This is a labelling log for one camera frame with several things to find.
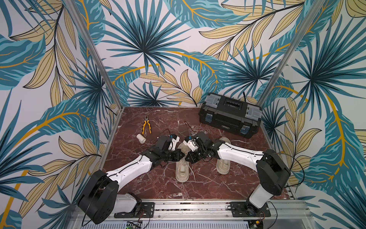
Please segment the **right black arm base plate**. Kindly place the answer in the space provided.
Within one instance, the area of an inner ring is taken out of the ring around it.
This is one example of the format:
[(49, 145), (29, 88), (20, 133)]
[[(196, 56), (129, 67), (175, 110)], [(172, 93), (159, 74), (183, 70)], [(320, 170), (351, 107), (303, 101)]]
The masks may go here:
[(230, 202), (227, 209), (231, 211), (232, 216), (234, 218), (238, 217), (265, 218), (271, 216), (267, 203), (265, 203), (263, 207), (258, 209), (249, 202), (243, 202), (243, 201)]

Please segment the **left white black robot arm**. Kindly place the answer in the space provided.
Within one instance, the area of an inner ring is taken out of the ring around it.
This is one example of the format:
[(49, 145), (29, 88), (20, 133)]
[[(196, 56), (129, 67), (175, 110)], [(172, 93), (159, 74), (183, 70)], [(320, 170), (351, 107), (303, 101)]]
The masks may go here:
[(139, 215), (142, 201), (133, 193), (118, 197), (118, 192), (129, 182), (148, 173), (162, 162), (178, 162), (184, 153), (177, 149), (180, 138), (173, 134), (161, 136), (156, 143), (126, 165), (92, 174), (77, 202), (78, 207), (94, 224), (100, 224), (111, 214)]

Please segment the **beige sneaker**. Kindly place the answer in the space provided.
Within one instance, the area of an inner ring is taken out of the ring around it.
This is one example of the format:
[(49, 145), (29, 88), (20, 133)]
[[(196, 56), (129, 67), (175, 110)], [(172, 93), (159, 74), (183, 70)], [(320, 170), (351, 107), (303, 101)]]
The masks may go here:
[(226, 175), (230, 171), (230, 160), (218, 159), (216, 163), (216, 170), (221, 175)]
[(185, 160), (186, 156), (190, 152), (190, 149), (185, 144), (180, 144), (178, 149), (184, 154), (184, 157), (176, 162), (175, 176), (178, 182), (184, 183), (189, 179), (189, 163)]

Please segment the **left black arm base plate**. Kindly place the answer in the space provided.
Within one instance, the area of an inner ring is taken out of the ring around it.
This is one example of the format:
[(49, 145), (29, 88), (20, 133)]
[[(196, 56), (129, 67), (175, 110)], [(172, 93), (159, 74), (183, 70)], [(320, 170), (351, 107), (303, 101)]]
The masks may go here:
[(133, 208), (131, 212), (115, 213), (116, 219), (132, 219), (132, 218), (152, 218), (154, 216), (154, 202), (141, 202), (137, 203), (137, 206)]

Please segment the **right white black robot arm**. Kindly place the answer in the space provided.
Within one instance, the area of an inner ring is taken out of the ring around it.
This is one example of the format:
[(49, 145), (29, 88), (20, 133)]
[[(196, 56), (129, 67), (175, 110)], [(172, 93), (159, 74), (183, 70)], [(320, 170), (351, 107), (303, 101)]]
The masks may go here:
[(186, 161), (192, 164), (214, 157), (241, 164), (257, 172), (260, 184), (251, 193), (247, 202), (253, 209), (262, 208), (272, 197), (280, 196), (290, 177), (290, 169), (275, 151), (254, 151), (234, 146), (224, 140), (212, 141), (205, 133), (188, 136), (183, 144), (190, 151)]

